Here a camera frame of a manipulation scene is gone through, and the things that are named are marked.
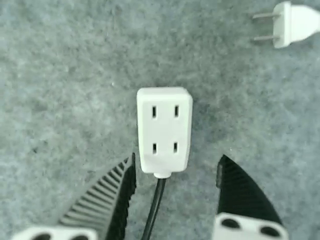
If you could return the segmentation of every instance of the gray carpet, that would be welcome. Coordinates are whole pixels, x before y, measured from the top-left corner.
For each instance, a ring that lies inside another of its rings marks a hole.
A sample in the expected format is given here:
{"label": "gray carpet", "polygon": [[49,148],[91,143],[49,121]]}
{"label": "gray carpet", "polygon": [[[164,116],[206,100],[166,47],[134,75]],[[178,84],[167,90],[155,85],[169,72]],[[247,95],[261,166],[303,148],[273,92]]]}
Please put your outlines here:
{"label": "gray carpet", "polygon": [[[305,0],[320,10],[320,2]],[[222,154],[263,188],[292,240],[320,239],[320,35],[285,49],[250,15],[276,0],[1,0],[0,239],[42,224],[95,171],[138,152],[136,93],[194,100],[185,172],[167,183],[153,240],[209,240]],[[156,180],[141,173],[127,240]]]}

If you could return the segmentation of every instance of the outlet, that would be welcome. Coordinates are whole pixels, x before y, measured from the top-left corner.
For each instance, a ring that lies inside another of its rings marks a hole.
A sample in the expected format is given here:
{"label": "outlet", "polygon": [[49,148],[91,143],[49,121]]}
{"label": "outlet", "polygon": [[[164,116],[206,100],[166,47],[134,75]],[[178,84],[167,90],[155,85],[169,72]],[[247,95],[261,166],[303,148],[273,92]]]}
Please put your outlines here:
{"label": "outlet", "polygon": [[168,178],[185,170],[191,143],[191,95],[183,87],[149,87],[141,88],[136,98],[142,171]]}

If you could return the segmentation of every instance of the metal prong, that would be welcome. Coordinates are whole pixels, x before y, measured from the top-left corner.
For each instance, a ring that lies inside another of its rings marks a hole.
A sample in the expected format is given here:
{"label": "metal prong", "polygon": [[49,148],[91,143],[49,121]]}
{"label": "metal prong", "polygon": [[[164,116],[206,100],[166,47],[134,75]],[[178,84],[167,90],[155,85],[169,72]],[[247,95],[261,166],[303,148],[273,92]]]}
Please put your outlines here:
{"label": "metal prong", "polygon": [[267,41],[267,40],[273,40],[273,39],[279,39],[279,36],[269,35],[269,36],[256,36],[253,38],[253,41]]}
{"label": "metal prong", "polygon": [[265,13],[258,13],[252,16],[252,19],[261,19],[261,18],[276,18],[279,17],[279,13],[274,12],[265,12]]}

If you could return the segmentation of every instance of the plug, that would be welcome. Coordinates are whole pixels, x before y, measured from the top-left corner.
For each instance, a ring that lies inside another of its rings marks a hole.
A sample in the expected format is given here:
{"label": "plug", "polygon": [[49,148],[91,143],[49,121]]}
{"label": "plug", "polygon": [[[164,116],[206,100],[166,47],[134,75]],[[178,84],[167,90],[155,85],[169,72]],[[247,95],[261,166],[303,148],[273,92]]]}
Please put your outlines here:
{"label": "plug", "polygon": [[306,5],[292,5],[284,1],[273,12],[259,13],[253,19],[273,18],[273,34],[257,36],[254,41],[273,40],[276,49],[285,48],[320,32],[320,12]]}
{"label": "plug", "polygon": [[32,226],[15,234],[12,240],[98,240],[98,234],[82,227]]}
{"label": "plug", "polygon": [[141,88],[136,95],[142,171],[166,179],[188,164],[193,99],[183,87]]}
{"label": "plug", "polygon": [[212,240],[289,240],[279,223],[222,212],[214,220]]}

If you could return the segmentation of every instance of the black plastic piece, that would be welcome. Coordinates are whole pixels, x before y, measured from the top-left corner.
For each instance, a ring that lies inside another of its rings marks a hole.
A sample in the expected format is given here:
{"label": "black plastic piece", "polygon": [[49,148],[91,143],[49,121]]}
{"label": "black plastic piece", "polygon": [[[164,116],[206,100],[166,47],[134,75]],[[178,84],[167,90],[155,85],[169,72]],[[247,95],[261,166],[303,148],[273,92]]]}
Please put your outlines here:
{"label": "black plastic piece", "polygon": [[216,185],[220,188],[218,214],[230,213],[283,225],[255,181],[226,155],[218,163]]}
{"label": "black plastic piece", "polygon": [[68,204],[57,223],[96,230],[99,240],[123,240],[131,196],[136,190],[135,154],[98,174]]}

